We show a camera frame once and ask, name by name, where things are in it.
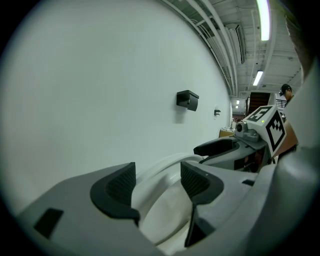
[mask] white wall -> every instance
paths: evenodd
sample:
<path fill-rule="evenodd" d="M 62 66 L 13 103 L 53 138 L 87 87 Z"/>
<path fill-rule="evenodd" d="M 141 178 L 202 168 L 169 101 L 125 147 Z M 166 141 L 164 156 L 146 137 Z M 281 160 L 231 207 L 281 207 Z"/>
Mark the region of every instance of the white wall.
<path fill-rule="evenodd" d="M 1 182 L 15 214 L 66 178 L 131 161 L 139 172 L 229 123 L 212 55 L 157 1 L 47 2 L 2 64 Z M 175 106 L 183 90 L 199 95 L 196 112 Z"/>

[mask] gray panel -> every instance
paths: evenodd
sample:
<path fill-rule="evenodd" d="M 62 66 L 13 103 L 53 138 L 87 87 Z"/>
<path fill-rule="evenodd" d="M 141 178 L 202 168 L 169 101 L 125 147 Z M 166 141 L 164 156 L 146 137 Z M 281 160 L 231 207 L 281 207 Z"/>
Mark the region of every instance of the gray panel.
<path fill-rule="evenodd" d="M 183 256 L 244 255 L 250 232 L 265 204 L 275 167 L 275 164 L 265 166 L 257 175 L 251 190 L 245 195 L 242 203 L 230 218 L 212 234 L 182 252 Z M 206 213 L 203 213 L 202 216 L 208 217 L 205 220 L 218 223 L 219 221 L 214 220 L 214 217 L 208 216 L 209 212 L 209 209 L 206 209 Z"/>
<path fill-rule="evenodd" d="M 224 136 L 224 137 L 220 137 L 220 138 L 216 138 L 216 139 L 213 139 L 213 140 L 210 140 L 206 143 L 203 143 L 197 147 L 202 147 L 202 146 L 205 146 L 205 145 L 208 145 L 208 144 L 212 144 L 212 143 L 215 143 L 216 141 L 219 141 L 219 140 L 232 140 L 232 141 L 238 141 L 238 138 L 236 138 L 234 135 L 231 135 L 231 136 Z"/>
<path fill-rule="evenodd" d="M 263 168 L 268 162 L 271 163 L 271 157 L 270 157 L 270 151 L 269 151 L 268 145 L 267 145 L 266 148 L 264 149 L 264 153 L 262 156 L 262 162 L 261 162 L 257 172 L 259 172 L 261 170 L 261 168 Z"/>
<path fill-rule="evenodd" d="M 163 255 L 130 219 L 113 219 L 90 199 L 92 185 L 127 166 L 122 164 L 64 180 L 34 203 L 18 219 L 34 226 L 48 208 L 63 210 L 50 241 L 76 255 Z"/>
<path fill-rule="evenodd" d="M 205 160 L 202 164 L 207 166 L 215 166 L 219 168 L 234 170 L 235 160 L 245 158 L 246 156 L 249 156 L 256 152 L 255 149 L 249 146 L 247 147 L 247 144 L 243 143 L 242 141 L 238 141 L 237 143 L 239 144 L 238 149 L 223 154 L 221 156 Z"/>
<path fill-rule="evenodd" d="M 260 150 L 263 149 L 264 147 L 268 147 L 268 143 L 265 142 L 263 139 L 259 139 L 257 142 L 254 141 L 249 141 L 240 137 L 235 136 L 238 140 L 244 142 L 245 144 L 247 144 L 248 146 L 250 146 L 251 148 L 253 148 L 254 150 Z"/>
<path fill-rule="evenodd" d="M 300 223 L 320 188 L 319 156 L 320 148 L 305 148 L 281 159 L 251 232 L 248 255 L 270 251 Z"/>
<path fill-rule="evenodd" d="M 252 186 L 242 182 L 245 180 L 255 181 L 257 174 L 227 170 L 194 162 L 187 163 L 208 174 L 217 176 L 223 181 L 223 192 L 213 202 L 196 207 L 197 216 L 205 219 L 214 229 L 217 229 L 230 218 L 245 195 L 252 189 Z"/>

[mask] ceiling light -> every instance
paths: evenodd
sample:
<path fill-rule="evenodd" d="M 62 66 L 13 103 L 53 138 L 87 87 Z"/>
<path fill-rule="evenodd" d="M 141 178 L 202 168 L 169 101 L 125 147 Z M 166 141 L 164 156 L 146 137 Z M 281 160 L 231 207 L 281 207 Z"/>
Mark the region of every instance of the ceiling light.
<path fill-rule="evenodd" d="M 270 34 L 270 16 L 269 16 L 269 6 L 267 0 L 256 0 L 260 15 L 261 24 L 261 40 L 269 40 Z"/>
<path fill-rule="evenodd" d="M 256 74 L 256 77 L 255 77 L 255 80 L 254 80 L 254 82 L 253 82 L 253 86 L 257 86 L 257 85 L 258 85 L 259 80 L 260 80 L 260 78 L 261 78 L 261 76 L 262 76 L 263 73 L 264 73 L 264 72 L 261 71 L 261 70 L 258 71 L 258 73 Z"/>

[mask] cap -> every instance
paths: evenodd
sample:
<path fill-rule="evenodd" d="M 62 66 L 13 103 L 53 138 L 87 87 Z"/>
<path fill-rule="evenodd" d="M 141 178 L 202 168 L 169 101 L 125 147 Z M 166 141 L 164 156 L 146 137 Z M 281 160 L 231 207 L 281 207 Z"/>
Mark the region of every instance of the cap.
<path fill-rule="evenodd" d="M 291 86 L 289 84 L 286 84 L 286 83 L 283 84 L 281 86 L 280 91 L 279 91 L 280 96 L 284 95 L 286 93 L 286 90 L 288 90 L 288 89 L 290 89 L 292 91 L 292 88 L 291 88 Z"/>

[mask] black wall-mounted box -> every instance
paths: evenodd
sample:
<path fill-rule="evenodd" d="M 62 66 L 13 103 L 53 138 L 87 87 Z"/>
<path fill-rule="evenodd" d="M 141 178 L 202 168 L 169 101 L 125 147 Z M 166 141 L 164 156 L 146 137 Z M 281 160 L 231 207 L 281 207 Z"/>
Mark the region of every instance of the black wall-mounted box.
<path fill-rule="evenodd" d="M 176 93 L 177 106 L 196 111 L 198 107 L 199 96 L 190 90 L 179 91 Z"/>

